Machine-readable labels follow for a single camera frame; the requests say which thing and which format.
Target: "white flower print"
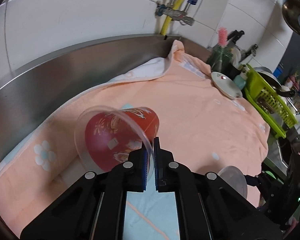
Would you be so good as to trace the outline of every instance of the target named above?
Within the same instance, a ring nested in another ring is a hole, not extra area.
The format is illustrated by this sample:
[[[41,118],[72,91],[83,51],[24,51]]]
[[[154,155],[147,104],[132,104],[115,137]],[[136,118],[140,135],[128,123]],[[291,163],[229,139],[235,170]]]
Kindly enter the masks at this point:
[[[261,129],[261,130],[263,130],[264,132],[266,132],[266,127],[263,125],[263,124],[259,124],[259,128]]]
[[[220,157],[217,153],[212,153],[211,155],[215,160],[217,160],[217,161],[220,160]]]
[[[139,107],[139,109],[145,111],[148,114],[151,114],[151,111],[148,108],[146,108],[146,107]]]
[[[246,109],[240,105],[236,100],[231,100],[231,102],[236,106],[238,107],[239,109],[241,109],[242,111],[246,111]]]
[[[129,153],[118,152],[113,155],[114,159],[120,163],[123,163],[128,160]]]
[[[138,150],[141,148],[142,146],[142,142],[140,141],[129,141],[128,144],[126,144],[126,146],[130,149],[130,150]]]
[[[51,171],[51,163],[53,163],[57,156],[51,151],[51,147],[48,141],[43,141],[41,144],[34,146],[35,163],[42,166],[45,171]]]

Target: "water pipe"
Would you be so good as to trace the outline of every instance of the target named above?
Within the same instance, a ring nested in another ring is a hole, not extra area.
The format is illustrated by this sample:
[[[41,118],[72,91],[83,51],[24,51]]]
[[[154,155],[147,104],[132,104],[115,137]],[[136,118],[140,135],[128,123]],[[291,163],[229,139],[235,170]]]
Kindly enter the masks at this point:
[[[179,9],[179,7],[183,3],[183,1],[184,0],[177,0],[176,3],[173,6],[173,9],[174,10]],[[162,35],[166,35],[167,34],[167,31],[169,29],[169,24],[170,24],[171,20],[172,20],[171,17],[169,17],[169,16],[166,17],[166,19],[164,20],[164,24],[162,26],[160,34],[162,34]]]

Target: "pink bottle brush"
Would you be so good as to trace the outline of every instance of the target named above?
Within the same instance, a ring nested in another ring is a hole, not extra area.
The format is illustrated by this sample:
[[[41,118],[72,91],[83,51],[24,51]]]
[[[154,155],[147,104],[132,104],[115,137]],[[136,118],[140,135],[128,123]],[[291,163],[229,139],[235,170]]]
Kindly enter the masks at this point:
[[[214,62],[214,64],[211,66],[211,71],[213,72],[221,72],[222,70],[222,56],[225,46],[227,45],[227,37],[228,37],[228,31],[226,28],[219,28],[218,30],[218,45],[219,48],[217,50],[217,60]]]

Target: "light blue cloth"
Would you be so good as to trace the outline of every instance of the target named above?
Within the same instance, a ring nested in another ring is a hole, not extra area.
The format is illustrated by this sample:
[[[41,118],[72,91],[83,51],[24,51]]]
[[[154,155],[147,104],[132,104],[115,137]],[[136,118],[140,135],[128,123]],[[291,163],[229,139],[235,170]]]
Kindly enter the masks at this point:
[[[5,156],[5,158],[0,162],[0,171],[15,157],[15,155],[21,149],[21,147],[29,140],[33,132],[28,134],[26,138],[24,138],[21,142],[19,142],[17,146],[14,147],[13,150]]]
[[[158,193],[154,174],[144,193],[128,192],[127,202],[148,218],[170,240],[179,240],[179,225],[174,193]],[[123,240],[166,240],[148,222],[141,218],[128,204],[123,228]]]

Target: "metal pot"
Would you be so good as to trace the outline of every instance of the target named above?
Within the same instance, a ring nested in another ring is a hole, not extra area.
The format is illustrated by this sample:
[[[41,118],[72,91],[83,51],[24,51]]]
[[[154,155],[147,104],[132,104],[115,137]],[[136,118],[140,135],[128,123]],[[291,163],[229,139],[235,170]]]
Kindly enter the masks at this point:
[[[279,96],[284,98],[292,98],[296,94],[294,90],[282,91],[281,84],[279,83],[277,78],[272,74],[270,69],[266,67],[256,67],[254,68],[254,70],[257,71],[270,86],[272,86],[272,88],[276,91],[276,93]]]

